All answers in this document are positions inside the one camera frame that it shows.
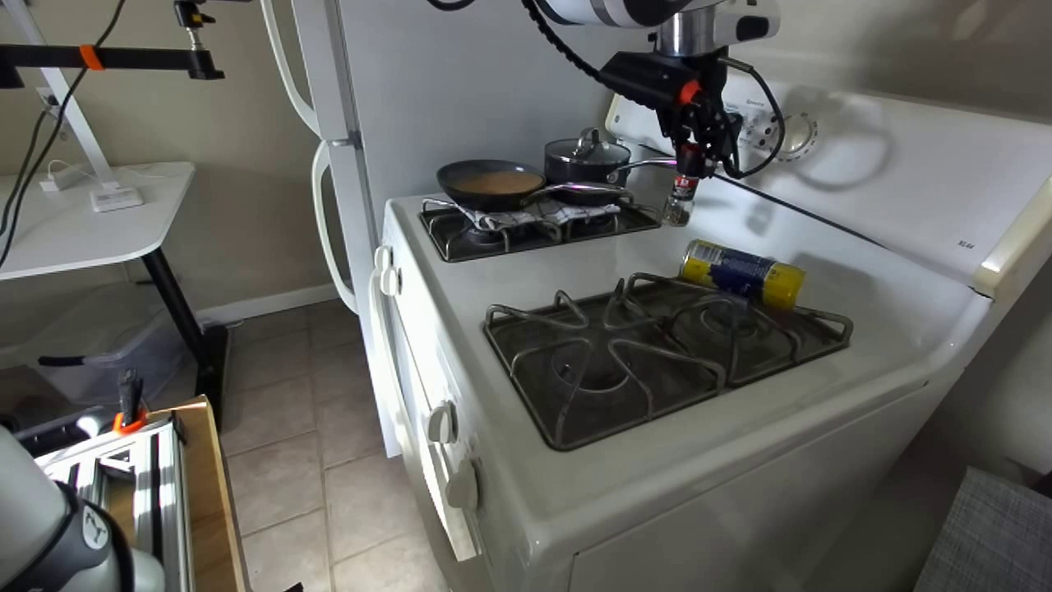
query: stovetop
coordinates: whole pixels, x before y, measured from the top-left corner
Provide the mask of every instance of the stovetop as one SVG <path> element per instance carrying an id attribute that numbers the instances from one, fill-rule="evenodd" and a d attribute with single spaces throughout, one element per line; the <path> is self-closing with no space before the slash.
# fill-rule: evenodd
<path id="1" fill-rule="evenodd" d="M 446 263 L 661 226 L 651 218 L 623 203 L 570 206 L 558 200 L 538 200 L 538 203 L 528 203 L 526 210 L 487 210 L 487 215 L 458 206 L 453 200 L 428 200 L 422 206 L 422 223 L 436 256 Z"/>
<path id="2" fill-rule="evenodd" d="M 487 339 L 556 449 L 577 449 L 851 343 L 844 314 L 767 308 L 707 287 L 631 277 L 607 296 L 493 307 Z"/>

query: white stove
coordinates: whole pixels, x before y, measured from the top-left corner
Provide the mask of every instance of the white stove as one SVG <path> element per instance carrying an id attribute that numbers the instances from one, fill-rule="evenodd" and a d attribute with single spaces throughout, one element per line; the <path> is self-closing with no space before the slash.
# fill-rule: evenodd
<path id="1" fill-rule="evenodd" d="M 997 119 L 971 119 L 984 120 L 974 124 L 974 141 L 984 141 L 984 128 Z M 1025 141 L 1041 134 L 1048 147 L 1047 128 L 1024 128 Z M 914 155 L 926 147 L 923 141 L 939 145 L 894 120 L 882 134 L 920 141 L 900 147 Z M 889 179 L 905 183 L 911 173 L 923 173 L 923 160 L 892 160 L 875 183 Z M 931 223 L 948 196 L 923 196 L 898 193 L 889 206 L 914 200 Z M 1001 196 L 1001 206 L 1015 215 L 1001 218 L 1006 223 L 988 244 L 988 252 L 1011 260 L 993 283 L 984 283 L 1004 287 L 988 290 L 1001 293 L 997 299 L 975 293 L 959 260 L 938 260 L 938 250 L 926 252 L 938 263 L 914 256 L 916 236 L 894 244 L 911 220 L 894 229 L 869 223 L 870 236 L 889 239 L 879 246 L 722 181 L 702 183 L 691 226 L 464 263 L 446 263 L 422 223 L 435 200 L 435 193 L 398 196 L 386 210 L 372 301 L 378 320 L 387 314 L 380 333 L 396 353 L 398 385 L 378 385 L 378 408 L 398 432 L 451 580 L 466 575 L 459 584 L 500 592 L 810 587 L 810 575 L 851 511 L 997 329 L 1037 263 L 1048 256 L 1048 239 L 1014 226 L 1015 215 L 1041 210 L 1048 193 Z M 851 320 L 851 344 L 556 449 L 483 329 L 493 307 L 546 308 L 558 290 L 591 299 L 637 272 L 679 277 L 698 236 L 801 265 L 810 272 L 801 301 Z"/>

